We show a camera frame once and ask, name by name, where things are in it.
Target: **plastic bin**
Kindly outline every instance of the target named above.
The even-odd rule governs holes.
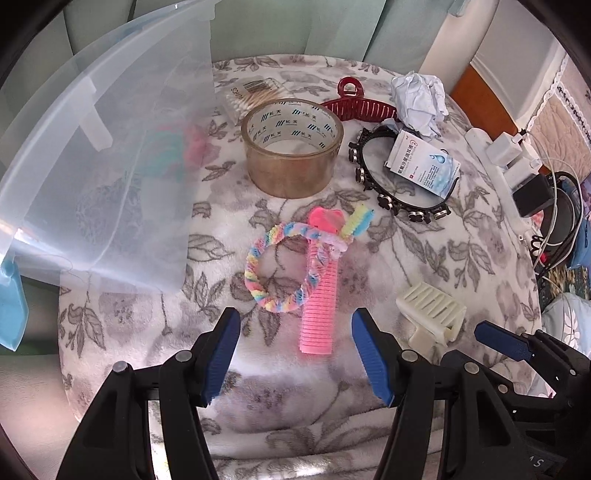
[[[70,288],[180,289],[199,163],[184,146],[214,107],[217,1],[122,25],[27,102],[0,139],[0,262]]]

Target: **lace trim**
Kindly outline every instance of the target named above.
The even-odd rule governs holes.
[[[574,123],[577,125],[579,132],[583,136],[585,143],[587,144],[587,148],[591,151],[591,127],[587,122],[587,119],[584,117],[583,113],[581,112],[579,106],[575,99],[571,96],[567,88],[560,83],[556,89],[556,96],[560,99],[564,107],[567,109],[570,117],[573,119]]]
[[[535,113],[533,117],[531,117],[530,121],[527,124],[527,131],[531,131],[531,129],[534,127],[534,122],[540,116],[542,110],[544,109],[550,98],[556,93],[556,89],[558,88],[558,85],[561,83],[562,76],[564,75],[564,71],[566,70],[566,66],[568,65],[568,63],[569,55],[565,54],[564,58],[562,59],[562,63],[560,64],[560,69],[556,73],[556,76],[554,77],[554,81],[552,82],[550,89],[542,97],[542,103],[540,104],[538,111]]]

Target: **table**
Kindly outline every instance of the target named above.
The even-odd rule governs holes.
[[[216,87],[253,75],[273,77],[294,96],[324,102],[335,98],[344,76],[355,76],[366,96],[389,102],[394,73],[377,66],[322,56],[275,55],[214,65]],[[411,223],[378,207],[374,194],[355,183],[347,144],[361,127],[345,122],[335,175],[318,195],[301,200],[269,197],[250,181],[238,127],[221,111],[209,124],[209,146],[193,206],[186,281],[171,295],[60,296],[60,359],[67,397],[81,417],[111,365],[160,364],[189,348],[213,327],[225,306],[242,315],[242,335],[220,397],[200,411],[211,453],[223,478],[294,478],[323,473],[372,478],[389,432],[393,410],[374,397],[350,332],[351,314],[365,306],[378,326],[408,340],[414,328],[395,299],[425,281],[467,305],[457,348],[510,378],[525,393],[532,370],[478,344],[475,325],[490,320],[513,332],[541,326],[531,261],[504,221],[499,199],[463,134],[469,123],[451,99],[439,124],[441,145],[461,164],[462,176],[449,205],[453,214],[430,225]],[[376,209],[368,232],[339,261],[339,301],[332,356],[298,351],[298,312],[273,314],[256,306],[243,284],[246,252],[282,220],[305,220],[315,206],[352,212],[364,202]],[[301,282],[306,245],[289,241],[264,257],[262,276],[272,292],[285,294]],[[84,315],[77,315],[83,309]],[[438,348],[433,362],[444,354]],[[436,407],[431,452],[440,447],[443,411]],[[168,475],[157,404],[150,407],[154,463]],[[429,476],[439,454],[430,455]]]

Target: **pink hair roller comb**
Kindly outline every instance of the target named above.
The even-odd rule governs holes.
[[[345,225],[345,218],[340,210],[326,210],[316,207],[310,212],[308,223],[319,230],[338,235]],[[308,264],[316,257],[317,251],[318,244],[310,241]],[[330,355],[332,353],[338,268],[338,260],[331,260],[314,294],[304,305],[300,330],[300,351],[302,353],[316,355]]]

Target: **roll of packing tape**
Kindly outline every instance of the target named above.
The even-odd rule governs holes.
[[[246,164],[252,181],[274,197],[312,196],[328,185],[343,141],[343,124],[335,114],[307,100],[265,102],[242,121]],[[282,140],[300,140],[317,152],[283,154],[268,149]]]

